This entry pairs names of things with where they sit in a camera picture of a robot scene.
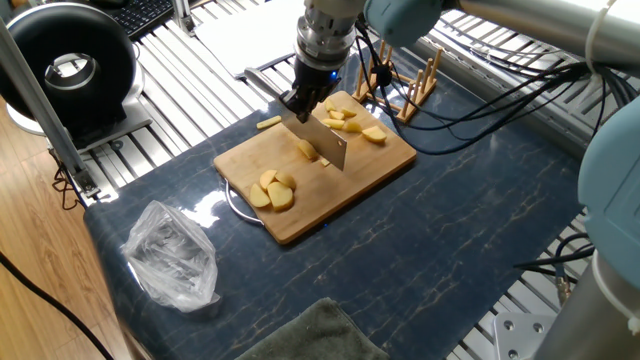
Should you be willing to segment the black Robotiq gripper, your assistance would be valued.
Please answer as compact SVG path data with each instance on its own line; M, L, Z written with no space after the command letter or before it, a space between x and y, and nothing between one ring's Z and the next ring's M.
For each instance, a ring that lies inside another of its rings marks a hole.
M339 84L340 77L335 69L318 70L304 62L296 62L294 71L294 90L283 92L279 100L295 114L300 123L306 123L310 111L331 94Z

